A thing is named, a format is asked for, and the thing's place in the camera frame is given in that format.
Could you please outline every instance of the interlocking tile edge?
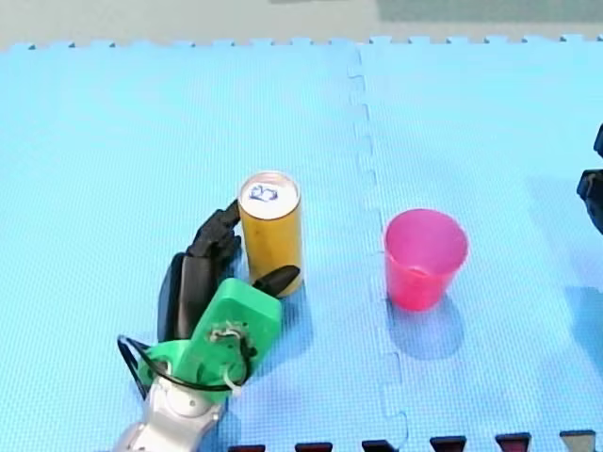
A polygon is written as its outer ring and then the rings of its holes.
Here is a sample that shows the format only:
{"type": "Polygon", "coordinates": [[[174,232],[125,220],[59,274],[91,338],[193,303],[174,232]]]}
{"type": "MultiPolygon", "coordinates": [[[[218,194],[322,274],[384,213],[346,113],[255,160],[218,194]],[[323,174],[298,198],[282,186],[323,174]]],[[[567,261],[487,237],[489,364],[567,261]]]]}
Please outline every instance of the interlocking tile edge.
{"type": "MultiPolygon", "coordinates": [[[[367,41],[355,42],[345,38],[332,38],[325,42],[314,41],[306,37],[293,37],[285,42],[276,40],[253,39],[249,41],[236,42],[235,40],[223,39],[212,40],[210,42],[195,42],[192,40],[175,40],[170,43],[156,43],[147,40],[133,40],[128,43],[118,44],[113,40],[92,40],[87,43],[78,43],[72,40],[54,41],[49,44],[38,44],[36,42],[18,42],[11,45],[9,51],[20,50],[45,50],[45,49],[81,49],[81,48],[129,48],[129,47],[185,47],[185,48],[205,48],[205,47],[246,47],[246,46],[284,46],[284,45],[340,45],[340,44],[364,44],[364,45],[388,45],[388,44],[495,44],[511,43],[512,41],[505,35],[486,35],[482,39],[470,39],[465,36],[449,36],[442,42],[436,42],[429,36],[409,36],[406,39],[394,40],[391,36],[371,36],[367,41]]],[[[546,38],[540,35],[525,35],[519,43],[567,43],[567,42],[603,42],[603,33],[590,39],[580,34],[562,34],[557,39],[546,38]]]]}

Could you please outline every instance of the pink cup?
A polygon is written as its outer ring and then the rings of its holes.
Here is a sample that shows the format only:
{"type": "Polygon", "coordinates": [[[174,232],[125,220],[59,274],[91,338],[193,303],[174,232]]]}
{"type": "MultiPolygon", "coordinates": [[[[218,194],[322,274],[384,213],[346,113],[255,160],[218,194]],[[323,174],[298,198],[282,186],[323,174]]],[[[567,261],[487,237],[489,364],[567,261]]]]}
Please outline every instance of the pink cup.
{"type": "Polygon", "coordinates": [[[394,304],[430,309],[444,296],[468,253],[467,237],[448,215],[428,209],[403,212],[385,232],[385,281],[394,304]]]}

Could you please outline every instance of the can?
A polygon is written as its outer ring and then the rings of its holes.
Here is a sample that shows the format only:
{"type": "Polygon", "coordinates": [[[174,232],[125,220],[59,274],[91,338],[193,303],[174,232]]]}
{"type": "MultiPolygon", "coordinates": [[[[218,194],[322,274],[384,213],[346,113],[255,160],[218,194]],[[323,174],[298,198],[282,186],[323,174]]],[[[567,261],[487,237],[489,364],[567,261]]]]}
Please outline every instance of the can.
{"type": "Polygon", "coordinates": [[[300,269],[279,297],[292,294],[303,281],[300,204],[298,185],[279,171],[258,172],[238,194],[251,283],[281,266],[300,269]]]}

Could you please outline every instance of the wire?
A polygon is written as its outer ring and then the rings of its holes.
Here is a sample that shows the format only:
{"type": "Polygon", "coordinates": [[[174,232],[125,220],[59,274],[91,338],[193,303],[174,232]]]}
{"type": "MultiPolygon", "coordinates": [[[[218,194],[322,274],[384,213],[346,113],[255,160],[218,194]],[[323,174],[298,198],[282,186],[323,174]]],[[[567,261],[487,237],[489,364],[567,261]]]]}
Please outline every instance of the wire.
{"type": "MultiPolygon", "coordinates": [[[[249,376],[251,374],[251,357],[253,355],[252,349],[250,349],[248,347],[247,344],[247,339],[244,336],[238,335],[238,334],[220,334],[220,336],[224,336],[224,335],[235,335],[236,337],[238,337],[238,344],[239,344],[239,352],[243,361],[243,366],[245,369],[245,373],[243,375],[243,378],[236,382],[235,385],[236,386],[242,386],[248,379],[249,376]]],[[[132,373],[135,382],[137,383],[137,386],[139,387],[140,393],[142,394],[143,398],[146,398],[147,395],[147,391],[146,389],[144,389],[144,386],[142,385],[142,382],[140,381],[140,377],[138,375],[138,372],[136,370],[133,370],[134,365],[132,364],[133,360],[134,362],[136,362],[136,360],[134,359],[134,356],[132,355],[132,352],[129,349],[129,346],[131,346],[138,355],[140,355],[140,358],[149,366],[149,369],[151,369],[151,371],[158,375],[159,377],[161,377],[162,379],[166,379],[167,381],[173,383],[173,384],[177,384],[179,386],[184,386],[188,389],[193,389],[195,391],[206,391],[206,392],[213,392],[213,393],[219,393],[219,392],[223,392],[223,391],[231,391],[231,387],[227,384],[216,384],[216,385],[206,385],[206,384],[199,384],[199,383],[193,383],[191,381],[185,381],[183,379],[179,379],[177,377],[173,377],[171,375],[168,375],[163,369],[161,369],[159,367],[159,365],[157,365],[157,363],[155,363],[151,358],[149,358],[149,355],[146,354],[145,350],[149,348],[149,346],[142,344],[139,341],[136,341],[134,339],[131,339],[127,336],[124,335],[120,335],[118,337],[118,347],[120,348],[120,351],[122,352],[122,356],[124,358],[124,360],[126,361],[126,364],[128,365],[128,368],[130,369],[130,372],[132,373]],[[124,352],[123,352],[123,347],[125,347],[125,349],[127,350],[127,355],[129,355],[129,357],[126,359],[126,356],[124,356],[124,352]]]]}
{"type": "MultiPolygon", "coordinates": [[[[142,383],[142,380],[140,380],[140,377],[139,377],[139,372],[138,372],[139,363],[136,361],[136,358],[130,351],[130,348],[128,347],[128,345],[124,341],[122,341],[121,338],[122,337],[120,336],[117,339],[117,347],[120,350],[120,353],[122,354],[122,358],[125,361],[125,364],[128,366],[128,369],[130,370],[130,374],[132,374],[132,378],[134,379],[134,382],[136,383],[137,387],[139,388],[139,392],[140,392],[140,395],[142,396],[142,399],[144,400],[145,398],[147,398],[147,389],[145,388],[144,384],[142,383]]],[[[141,344],[141,345],[144,346],[145,349],[149,347],[146,344],[141,344]]]]}

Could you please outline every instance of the foam floor tile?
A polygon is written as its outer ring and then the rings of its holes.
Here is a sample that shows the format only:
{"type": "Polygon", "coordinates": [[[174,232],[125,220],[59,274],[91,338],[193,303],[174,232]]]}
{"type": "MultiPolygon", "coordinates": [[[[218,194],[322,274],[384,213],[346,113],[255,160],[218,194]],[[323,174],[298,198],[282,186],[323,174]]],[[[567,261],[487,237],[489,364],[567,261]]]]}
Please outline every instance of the foam floor tile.
{"type": "Polygon", "coordinates": [[[603,165],[592,151],[603,45],[449,42],[360,50],[367,207],[383,223],[444,211],[470,242],[429,313],[393,311],[373,290],[382,361],[399,361],[385,391],[406,415],[402,450],[449,435],[497,450],[496,435],[527,431],[531,450],[561,452],[560,430],[603,428],[603,237],[576,195],[582,171],[603,165]]]}
{"type": "Polygon", "coordinates": [[[107,449],[139,419],[117,335],[155,340],[171,256],[263,169],[301,186],[306,283],[205,446],[403,437],[365,321],[355,47],[29,48],[0,55],[0,449],[107,449]]]}

